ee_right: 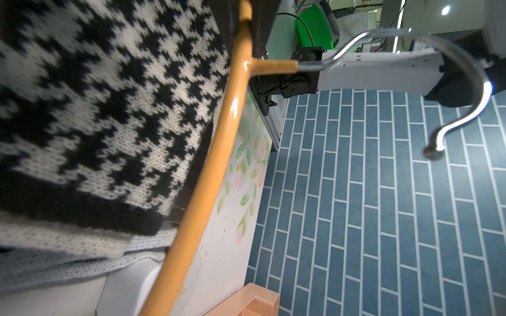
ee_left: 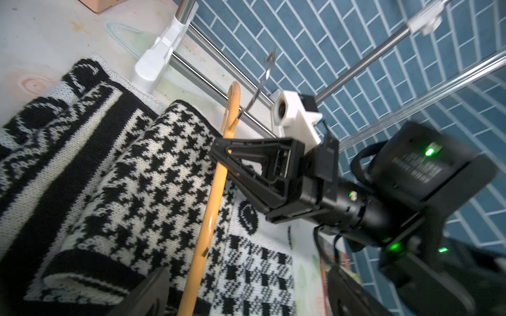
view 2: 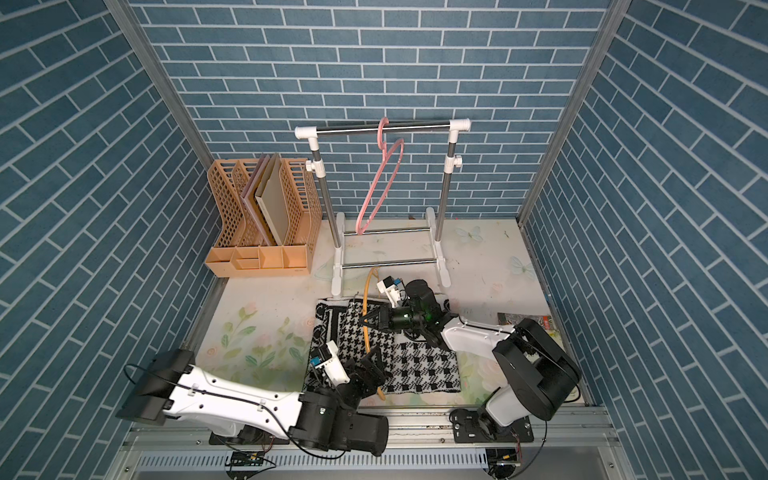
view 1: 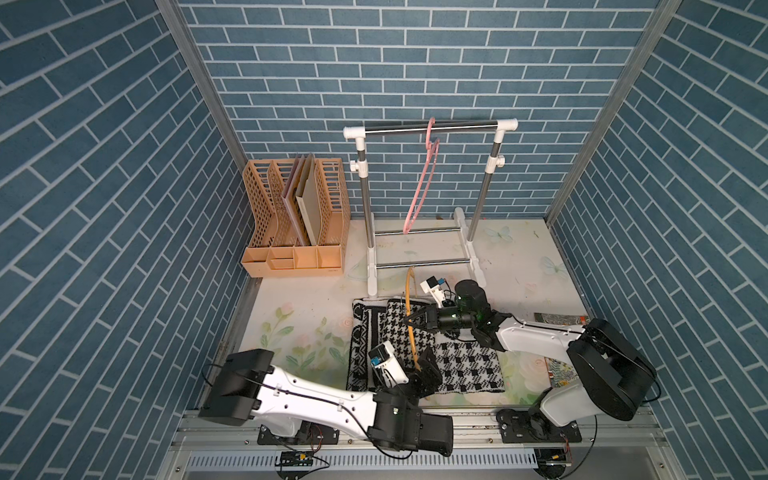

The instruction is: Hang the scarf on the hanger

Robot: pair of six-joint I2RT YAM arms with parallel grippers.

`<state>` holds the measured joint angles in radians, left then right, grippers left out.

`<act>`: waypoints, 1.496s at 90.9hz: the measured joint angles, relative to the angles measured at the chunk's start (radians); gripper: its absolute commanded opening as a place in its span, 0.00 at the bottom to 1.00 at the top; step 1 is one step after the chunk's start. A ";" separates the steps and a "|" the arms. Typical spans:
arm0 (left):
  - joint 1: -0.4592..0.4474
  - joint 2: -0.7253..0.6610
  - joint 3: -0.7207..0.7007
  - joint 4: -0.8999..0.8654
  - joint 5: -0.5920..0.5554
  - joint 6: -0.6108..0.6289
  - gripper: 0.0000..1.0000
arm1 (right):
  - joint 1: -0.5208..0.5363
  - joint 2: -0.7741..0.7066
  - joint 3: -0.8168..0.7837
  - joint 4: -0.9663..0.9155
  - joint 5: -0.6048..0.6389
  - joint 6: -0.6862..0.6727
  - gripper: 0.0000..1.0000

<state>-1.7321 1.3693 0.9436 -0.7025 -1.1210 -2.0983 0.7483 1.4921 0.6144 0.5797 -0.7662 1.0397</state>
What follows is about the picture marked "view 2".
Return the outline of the orange clothes hanger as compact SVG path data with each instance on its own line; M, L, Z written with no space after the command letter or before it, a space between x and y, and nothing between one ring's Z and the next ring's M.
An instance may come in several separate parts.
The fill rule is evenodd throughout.
M368 299L369 299L369 291L371 286L371 281L376 278L379 278L378 268L372 267L366 277L365 284L364 284L364 290L363 290L363 300L362 300L362 315L365 316L368 313ZM371 344L370 344L370 333L369 328L367 326L362 327L363 331L363 338L364 338L364 345L365 345L365 351L369 353L371 351Z

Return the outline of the houndstooth black white scarf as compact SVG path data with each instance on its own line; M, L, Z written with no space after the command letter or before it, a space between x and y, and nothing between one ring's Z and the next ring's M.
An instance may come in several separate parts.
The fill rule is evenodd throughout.
M362 300L321 300L315 306L311 350L333 341L341 363L355 363L366 354ZM457 356L422 342L401 341L394 334L371 331L369 343L381 349L384 370L389 374L383 386L386 394L457 393L461 379Z

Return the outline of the pink clothes hanger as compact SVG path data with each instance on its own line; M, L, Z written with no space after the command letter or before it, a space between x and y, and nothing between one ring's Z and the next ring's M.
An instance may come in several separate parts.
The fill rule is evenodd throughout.
M372 223L376 215L378 214L385 199L389 194L389 191L393 185L394 179L396 178L399 172L400 166L402 164L402 160L404 158L405 142L403 139L397 139L391 146L388 146L387 142L384 139L384 127L388 125L389 125L389 119L387 117L383 117L379 121L377 126L377 146L381 151L381 163L376 171L374 179L370 184L369 190L366 194L361 210L359 211L358 216L356 218L356 222L355 222L356 235L364 234L368 230L370 224ZM377 185L384 174L385 167L387 166L387 164L389 163L389 161L391 160L395 152L398 152L399 155L396 163L394 164L394 170L392 171L391 175L388 177L387 184L384 187L384 190L381 192L381 195L376 201L376 204L371 210L370 214L368 215L367 218L364 218L364 215L369 210L371 201L373 200L373 196L376 193Z

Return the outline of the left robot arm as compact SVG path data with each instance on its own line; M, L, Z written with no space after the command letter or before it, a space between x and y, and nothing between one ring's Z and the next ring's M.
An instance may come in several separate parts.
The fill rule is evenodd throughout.
M334 342L313 349L309 366L320 382L301 392L228 381L193 360L192 352L181 349L156 357L143 368L117 418L153 425L188 420L222 437L254 427L319 458L329 450L380 456L386 449L387 418L358 410L360 401L376 394L388 379L379 348L356 362L341 361Z

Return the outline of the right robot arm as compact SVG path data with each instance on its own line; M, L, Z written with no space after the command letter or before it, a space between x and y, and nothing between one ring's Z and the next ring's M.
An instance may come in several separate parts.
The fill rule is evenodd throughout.
M507 384L481 407L450 413L456 442L510 442L514 423L529 416L551 420L578 387L580 368L536 320L506 326L470 322L451 311L448 300L438 300L423 279L404 284L387 277L377 286L389 302L362 315L360 325L494 360L502 370Z

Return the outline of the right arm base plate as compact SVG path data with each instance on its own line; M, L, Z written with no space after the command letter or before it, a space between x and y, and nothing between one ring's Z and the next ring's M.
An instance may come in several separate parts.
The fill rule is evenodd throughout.
M520 418L508 426L498 425L483 409L456 408L449 412L454 442L530 443L534 441L530 419Z

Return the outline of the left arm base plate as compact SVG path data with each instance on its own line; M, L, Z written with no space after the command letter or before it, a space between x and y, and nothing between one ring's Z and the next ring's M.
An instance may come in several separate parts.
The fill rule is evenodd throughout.
M255 445L267 448L275 445L287 445L288 441L286 439L274 437L261 429L245 426L234 436L223 436L211 433L208 443L217 446L232 445L240 447L241 445Z

